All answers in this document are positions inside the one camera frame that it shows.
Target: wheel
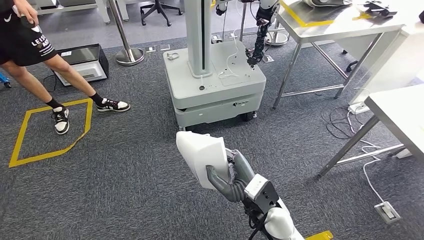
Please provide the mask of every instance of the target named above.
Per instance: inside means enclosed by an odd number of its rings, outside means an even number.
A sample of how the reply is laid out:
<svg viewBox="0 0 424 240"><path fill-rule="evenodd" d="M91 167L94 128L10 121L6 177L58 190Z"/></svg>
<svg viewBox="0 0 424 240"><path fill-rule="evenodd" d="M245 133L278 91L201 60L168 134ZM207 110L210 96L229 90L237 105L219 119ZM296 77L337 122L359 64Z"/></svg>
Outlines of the wheel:
<svg viewBox="0 0 424 240"><path fill-rule="evenodd" d="M251 111L251 112L246 112L246 113L240 114L240 118L244 122L249 122L250 120L252 120L254 118L254 113Z"/></svg>

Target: black shorts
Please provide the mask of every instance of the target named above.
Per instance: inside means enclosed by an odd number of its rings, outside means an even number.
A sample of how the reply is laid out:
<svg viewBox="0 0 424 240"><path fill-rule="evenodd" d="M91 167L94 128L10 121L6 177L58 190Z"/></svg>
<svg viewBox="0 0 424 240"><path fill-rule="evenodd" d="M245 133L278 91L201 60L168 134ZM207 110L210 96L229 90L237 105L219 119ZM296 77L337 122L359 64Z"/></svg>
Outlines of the black shorts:
<svg viewBox="0 0 424 240"><path fill-rule="evenodd" d="M12 60L18 66L44 62L57 54L41 28L27 28L10 9L0 13L0 65Z"/></svg>

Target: black sock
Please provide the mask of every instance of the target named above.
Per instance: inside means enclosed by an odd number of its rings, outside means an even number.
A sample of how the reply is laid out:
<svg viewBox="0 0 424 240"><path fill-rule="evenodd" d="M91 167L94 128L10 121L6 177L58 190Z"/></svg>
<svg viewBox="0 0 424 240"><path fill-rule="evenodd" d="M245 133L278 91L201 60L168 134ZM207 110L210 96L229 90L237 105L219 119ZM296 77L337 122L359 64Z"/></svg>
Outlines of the black sock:
<svg viewBox="0 0 424 240"><path fill-rule="evenodd" d="M54 98L52 98L51 101L46 102L45 104L49 105L52 109L65 107L62 104L58 103Z"/></svg>
<svg viewBox="0 0 424 240"><path fill-rule="evenodd" d="M103 97L101 97L97 92L90 97L97 106L102 106L103 105Z"/></svg>

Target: sneaker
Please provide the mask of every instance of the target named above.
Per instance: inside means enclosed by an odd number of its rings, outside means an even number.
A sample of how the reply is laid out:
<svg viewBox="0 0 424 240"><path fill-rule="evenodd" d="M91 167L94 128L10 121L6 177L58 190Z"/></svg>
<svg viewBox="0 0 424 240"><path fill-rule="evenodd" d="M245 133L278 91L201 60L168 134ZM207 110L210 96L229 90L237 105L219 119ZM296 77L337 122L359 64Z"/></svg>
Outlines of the sneaker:
<svg viewBox="0 0 424 240"><path fill-rule="evenodd" d="M125 112L128 111L131 108L131 105L129 105L126 102L123 101L112 101L107 98L103 98L103 101L101 102L102 106L97 106L97 111L99 112L107 112L107 111L115 111L115 112Z"/></svg>
<svg viewBox="0 0 424 240"><path fill-rule="evenodd" d="M53 109L51 118L56 121L54 125L54 130L59 135L64 135L69 131L69 121L68 121L69 110L65 107L56 107Z"/></svg>

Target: stanchion base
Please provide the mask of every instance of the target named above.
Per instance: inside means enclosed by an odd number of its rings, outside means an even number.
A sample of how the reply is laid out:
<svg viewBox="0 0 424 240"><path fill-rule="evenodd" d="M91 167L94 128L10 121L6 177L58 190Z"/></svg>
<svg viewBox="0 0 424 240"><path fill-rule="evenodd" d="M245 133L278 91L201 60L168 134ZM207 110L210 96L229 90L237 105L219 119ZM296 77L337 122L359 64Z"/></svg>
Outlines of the stanchion base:
<svg viewBox="0 0 424 240"><path fill-rule="evenodd" d="M125 53L125 49L122 49L116 54L116 61L122 66L133 66L145 59L145 53L140 48L130 48L134 59L129 59Z"/></svg>
<svg viewBox="0 0 424 240"><path fill-rule="evenodd" d="M266 35L266 39L265 39L265 43L271 46L281 46L286 44L288 41L289 41L289 38L284 33L281 33L281 32L277 33L276 39L273 39L272 42L269 35Z"/></svg>

